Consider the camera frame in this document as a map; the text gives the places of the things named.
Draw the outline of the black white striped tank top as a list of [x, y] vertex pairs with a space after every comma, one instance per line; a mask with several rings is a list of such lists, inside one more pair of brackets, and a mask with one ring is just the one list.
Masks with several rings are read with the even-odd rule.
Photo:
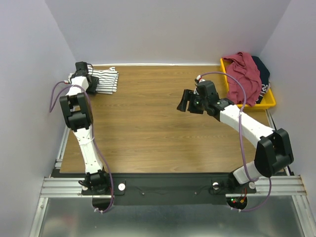
[[112, 95], [117, 91], [119, 73], [115, 67], [110, 67], [106, 70], [98, 70], [89, 65], [88, 71], [91, 76], [99, 79], [96, 87], [97, 93]]

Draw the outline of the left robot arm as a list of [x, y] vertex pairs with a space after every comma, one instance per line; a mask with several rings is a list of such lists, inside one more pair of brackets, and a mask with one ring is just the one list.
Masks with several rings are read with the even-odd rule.
[[66, 126], [76, 137], [85, 165], [85, 178], [79, 184], [93, 194], [106, 194], [110, 190], [108, 173], [99, 158], [93, 135], [93, 115], [89, 93], [95, 93], [99, 82], [89, 73], [88, 64], [76, 62], [76, 71], [70, 76], [70, 88], [59, 98]]

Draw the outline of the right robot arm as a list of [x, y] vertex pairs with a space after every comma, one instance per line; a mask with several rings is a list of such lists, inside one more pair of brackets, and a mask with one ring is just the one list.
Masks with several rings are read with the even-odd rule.
[[244, 113], [228, 98], [220, 98], [215, 84], [209, 80], [199, 81], [195, 90], [185, 89], [177, 110], [193, 114], [207, 113], [246, 138], [256, 149], [254, 160], [232, 172], [227, 187], [238, 193], [245, 183], [260, 177], [270, 178], [294, 161], [290, 137], [286, 130], [272, 129]]

